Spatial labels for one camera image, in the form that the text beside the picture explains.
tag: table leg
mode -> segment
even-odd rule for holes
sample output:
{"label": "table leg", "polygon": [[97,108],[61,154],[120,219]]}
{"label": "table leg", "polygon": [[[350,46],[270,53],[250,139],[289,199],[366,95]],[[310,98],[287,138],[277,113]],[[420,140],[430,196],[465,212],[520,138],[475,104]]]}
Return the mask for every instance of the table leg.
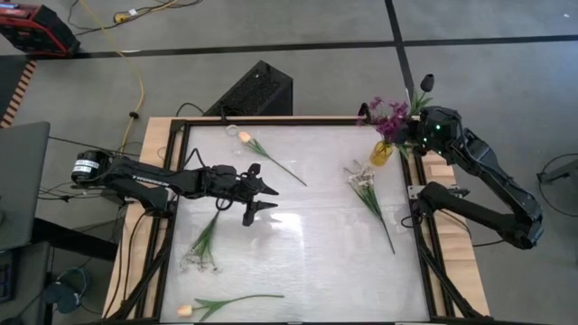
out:
{"label": "table leg", "polygon": [[35,218],[32,242],[42,241],[48,241],[60,249],[107,261],[114,261],[117,256],[117,244]]}

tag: gray floor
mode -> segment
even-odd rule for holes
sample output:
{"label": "gray floor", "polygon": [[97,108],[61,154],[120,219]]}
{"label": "gray floor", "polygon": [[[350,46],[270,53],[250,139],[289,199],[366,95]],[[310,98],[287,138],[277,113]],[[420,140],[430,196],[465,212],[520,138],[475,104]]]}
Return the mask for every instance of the gray floor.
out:
{"label": "gray floor", "polygon": [[[72,0],[47,0],[66,17]],[[88,0],[106,23],[118,10],[153,1]],[[578,31],[578,5],[569,0],[404,0],[395,1],[407,40],[570,34]],[[93,25],[77,6],[72,20]],[[206,0],[194,7],[150,14],[111,30],[123,50],[199,48],[296,42],[392,40],[383,1]],[[85,51],[110,51],[99,33],[80,36]],[[435,103],[459,109],[464,124],[496,151],[502,167],[537,195],[536,173],[554,156],[578,152],[576,42],[406,49],[415,82],[434,73]],[[0,54],[16,53],[0,39]],[[359,103],[380,95],[405,97],[396,51],[385,49],[319,50],[205,54],[133,59],[143,75],[143,119],[131,141],[142,141],[149,116],[172,116],[184,101],[203,108],[214,103],[258,60],[294,78],[296,115],[350,115]],[[51,134],[108,148],[120,145],[134,108],[138,86],[121,59],[40,61],[16,124],[51,123]],[[196,116],[191,110],[185,115]],[[43,185],[70,177],[76,154],[84,148],[50,142]],[[129,149],[138,153],[138,145]],[[471,200],[505,207],[483,184],[457,172]],[[576,180],[545,189],[564,209],[578,213]],[[105,200],[43,202],[41,218],[67,227],[83,227],[115,217]],[[578,220],[544,205],[545,234],[539,246],[519,251],[508,245],[476,249],[484,289],[493,316],[502,320],[575,323],[578,309]],[[496,239],[470,223],[474,242]],[[56,265],[65,268],[57,258]],[[95,286],[106,288],[112,264],[92,261]],[[104,293],[87,298],[102,308]],[[91,320],[84,311],[55,318],[56,324]]]}

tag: white flower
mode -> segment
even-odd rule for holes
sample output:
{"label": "white flower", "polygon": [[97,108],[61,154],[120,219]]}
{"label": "white flower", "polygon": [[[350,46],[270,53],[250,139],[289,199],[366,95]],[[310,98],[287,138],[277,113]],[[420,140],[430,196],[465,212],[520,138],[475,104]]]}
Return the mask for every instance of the white flower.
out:
{"label": "white flower", "polygon": [[241,140],[243,144],[246,144],[249,141],[251,141],[251,135],[248,134],[247,132],[239,132],[238,138],[239,140]]}
{"label": "white flower", "polygon": [[192,306],[191,305],[183,305],[177,308],[177,315],[179,317],[191,317],[192,316]]}

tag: wooden table edge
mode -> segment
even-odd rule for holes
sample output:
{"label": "wooden table edge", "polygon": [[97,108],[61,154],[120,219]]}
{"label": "wooden table edge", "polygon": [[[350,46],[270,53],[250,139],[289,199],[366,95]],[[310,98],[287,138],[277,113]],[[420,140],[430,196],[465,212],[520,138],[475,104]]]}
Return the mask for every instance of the wooden table edge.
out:
{"label": "wooden table edge", "polygon": [[[357,116],[229,116],[228,121],[241,121],[241,120],[328,120],[328,119],[338,119],[338,120],[351,120],[355,121],[358,119]],[[219,121],[220,117],[217,116],[191,116],[191,117],[151,117],[148,121],[146,133],[143,140],[143,148],[141,150],[141,155],[139,161],[142,163],[150,163],[161,167],[163,165],[164,150],[166,148],[171,122],[173,120],[188,120],[188,121]],[[180,147],[181,137],[177,136],[175,141],[175,147]],[[173,150],[172,158],[172,169],[176,168],[176,163],[178,160],[179,150]],[[453,169],[451,166],[445,166],[445,161],[442,157],[437,156],[437,154],[431,153],[424,157],[424,169],[426,179],[428,181],[438,181],[444,184],[455,183],[455,177],[453,175]],[[412,179],[416,182],[416,169],[415,164],[410,162],[410,172],[412,173]],[[143,208],[140,204],[136,203],[128,207],[125,217],[125,226],[123,229],[123,243],[119,246],[119,251],[122,249],[123,263],[122,263],[122,278],[118,286],[117,297],[112,302],[110,312],[108,316],[113,314],[120,306],[120,302],[124,293],[124,283],[126,277],[126,265],[128,256],[128,238],[133,231],[136,221],[143,213]],[[459,252],[456,252],[456,247],[451,245],[451,238],[454,235],[463,236],[466,230],[463,226],[457,223],[448,224],[448,220],[444,219],[443,213],[436,214],[436,221],[438,227],[438,233],[440,238],[440,244],[442,246],[443,258],[446,263],[446,273],[455,282],[458,290],[464,295],[464,297],[470,302],[471,306],[478,312],[489,315],[489,308],[486,302],[486,297],[483,291],[483,286],[481,284],[480,273],[478,265],[476,262],[476,257],[473,252],[473,247],[471,246],[471,240],[466,237],[462,240],[462,244],[458,247]],[[128,276],[128,286],[127,295],[130,294],[136,283],[140,280],[143,268],[145,265],[145,252],[148,247],[149,236],[151,233],[151,218],[143,218],[141,220],[138,229],[135,232],[135,239],[133,243],[132,253],[131,253],[131,266],[130,275]],[[159,241],[157,241],[157,248],[162,241],[164,231],[161,230]],[[119,264],[120,254],[117,254],[117,259],[113,266],[113,272],[111,274],[110,284],[108,286],[107,298],[105,302],[105,309],[103,310],[103,317],[108,306],[111,303],[112,297],[115,293],[118,281],[118,264]],[[466,261],[471,265],[475,265],[474,270],[469,270],[468,273],[460,272],[460,264],[452,263],[452,261]],[[151,317],[153,314],[154,307],[154,296],[156,294],[156,284],[158,281],[158,272],[155,278],[149,284],[149,290],[147,291],[146,304],[144,307],[144,316]],[[430,272],[430,277],[432,278],[433,295],[436,305],[436,310],[439,316],[444,316],[443,312],[443,299],[441,294],[441,287],[435,275]]]}

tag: vase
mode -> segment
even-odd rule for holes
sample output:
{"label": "vase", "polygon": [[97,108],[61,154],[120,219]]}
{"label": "vase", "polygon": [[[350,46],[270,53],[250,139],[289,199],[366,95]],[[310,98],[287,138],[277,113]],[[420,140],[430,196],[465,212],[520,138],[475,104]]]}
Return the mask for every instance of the vase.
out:
{"label": "vase", "polygon": [[379,141],[376,146],[373,147],[373,152],[369,156],[369,160],[376,166],[383,166],[387,163],[387,159],[391,153],[394,152],[394,146],[392,144]]}

